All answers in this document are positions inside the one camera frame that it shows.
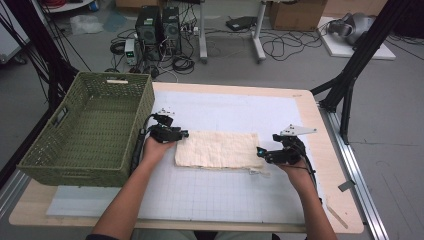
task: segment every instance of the hand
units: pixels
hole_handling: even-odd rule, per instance
[[[165,155],[166,150],[173,147],[175,142],[158,143],[154,138],[148,137],[144,143],[143,160],[156,165]]]
[[[289,176],[290,182],[297,192],[310,190],[314,187],[311,176],[306,168],[305,159],[302,159],[294,165],[280,164],[277,165],[284,170]]]

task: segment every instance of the sleeve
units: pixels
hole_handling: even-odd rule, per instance
[[[118,240],[118,239],[109,237],[106,235],[101,235],[101,234],[90,234],[85,238],[85,240]]]

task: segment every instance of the basket handle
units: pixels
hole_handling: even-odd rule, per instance
[[[128,84],[126,79],[106,79],[106,83],[110,84]]]
[[[67,107],[63,107],[62,110],[57,111],[53,119],[53,126],[59,127],[63,120],[69,115],[69,110]]]
[[[61,177],[74,179],[93,179],[93,176],[86,172],[63,172],[61,173]]]

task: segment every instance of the black metal pole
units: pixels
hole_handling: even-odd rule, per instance
[[[412,0],[388,0],[343,71],[335,79],[311,90],[312,94],[317,95],[330,89],[325,99],[320,101],[320,106],[329,112],[335,112],[344,98],[340,134],[346,144],[349,144],[347,133],[355,81],[411,2]]]
[[[8,178],[13,174],[16,169],[16,165],[21,161],[22,157],[25,155],[29,147],[44,128],[48,119],[59,106],[64,97],[64,93],[68,91],[75,78],[75,75],[78,73],[77,69],[72,67],[69,62],[64,60],[53,39],[50,37],[50,34],[44,27],[44,24],[42,23],[34,7],[34,4],[37,3],[33,3],[31,0],[4,0],[4,3],[6,3],[10,12],[16,18],[19,25],[31,40],[31,43],[35,46],[38,54],[42,57],[43,61],[47,65],[47,70],[44,71],[47,71],[45,74],[48,74],[49,109],[39,120],[31,133],[26,137],[20,147],[16,150],[10,160],[1,169],[0,189],[7,182]],[[7,22],[1,21],[1,24],[5,27],[6,30],[8,30]],[[18,42],[18,44],[24,50],[28,50],[28,47],[20,41],[16,31],[14,31],[13,28],[9,30],[9,33]],[[36,69],[39,69],[37,63],[34,61],[32,61],[32,63]],[[44,73],[38,71],[37,74],[44,75]]]

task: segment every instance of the basket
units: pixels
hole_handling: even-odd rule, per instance
[[[150,75],[80,72],[17,167],[45,185],[121,187],[153,102]]]

